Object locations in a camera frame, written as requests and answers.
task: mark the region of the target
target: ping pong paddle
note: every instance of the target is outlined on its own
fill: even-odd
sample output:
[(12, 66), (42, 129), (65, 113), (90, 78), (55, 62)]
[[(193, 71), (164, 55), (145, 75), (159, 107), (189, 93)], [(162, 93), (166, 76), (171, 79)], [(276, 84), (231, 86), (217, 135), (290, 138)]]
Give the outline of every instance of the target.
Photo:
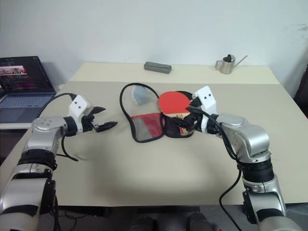
[[(183, 119), (190, 114), (186, 108), (190, 105), (190, 100), (182, 93), (177, 91), (167, 91), (158, 98), (158, 106), (162, 113), (168, 117), (178, 117)], [(180, 128), (181, 135), (187, 135), (189, 132)]]

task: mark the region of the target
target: gray eraser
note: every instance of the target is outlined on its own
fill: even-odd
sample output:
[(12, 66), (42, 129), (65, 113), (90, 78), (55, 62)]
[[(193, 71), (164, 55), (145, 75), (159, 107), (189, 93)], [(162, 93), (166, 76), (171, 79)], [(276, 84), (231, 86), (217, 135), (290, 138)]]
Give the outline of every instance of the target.
[(156, 71), (160, 73), (169, 74), (171, 71), (171, 66), (166, 64), (157, 64), (152, 62), (146, 62), (144, 64), (144, 69), (148, 71)]

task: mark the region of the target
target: laptop screen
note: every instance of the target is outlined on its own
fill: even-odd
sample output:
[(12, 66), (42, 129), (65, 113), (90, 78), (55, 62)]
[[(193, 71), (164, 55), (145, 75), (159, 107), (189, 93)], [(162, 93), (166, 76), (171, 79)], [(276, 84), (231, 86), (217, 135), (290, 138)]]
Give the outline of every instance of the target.
[(0, 85), (6, 93), (54, 92), (37, 56), (0, 58)]

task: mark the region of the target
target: white wall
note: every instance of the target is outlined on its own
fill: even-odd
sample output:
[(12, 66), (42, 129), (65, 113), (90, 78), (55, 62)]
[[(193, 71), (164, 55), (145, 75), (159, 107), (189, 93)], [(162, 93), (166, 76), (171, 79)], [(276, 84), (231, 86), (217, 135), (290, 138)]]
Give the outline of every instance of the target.
[(0, 0), (0, 56), (38, 55), (54, 84), (84, 61), (268, 65), (291, 95), (308, 64), (307, 0)]

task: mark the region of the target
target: beige tabletop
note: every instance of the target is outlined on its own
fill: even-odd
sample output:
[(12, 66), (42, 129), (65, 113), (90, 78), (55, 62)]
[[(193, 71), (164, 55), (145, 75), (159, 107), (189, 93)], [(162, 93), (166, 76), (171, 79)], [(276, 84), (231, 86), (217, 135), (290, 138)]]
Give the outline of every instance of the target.
[[(56, 157), (54, 172), (60, 205), (205, 205), (218, 204), (218, 197), (235, 180), (236, 163), (221, 139), (195, 132), (187, 139), (166, 136), (149, 143), (136, 143), (119, 106), (119, 93), (127, 83), (71, 81), (61, 92), (85, 96), (107, 110), (97, 122), (118, 121), (112, 130), (87, 132), (67, 138), (69, 154), (79, 162)], [(158, 93), (168, 90), (195, 92), (199, 84), (147, 83)], [(261, 125), (270, 136), (274, 171), (286, 203), (308, 201), (308, 122), (280, 84), (209, 84), (219, 113), (231, 113)], [(43, 115), (66, 116), (69, 97), (52, 102)], [(16, 165), (30, 132), (19, 141), (0, 168), (3, 189)], [(243, 202), (240, 182), (224, 199)]]

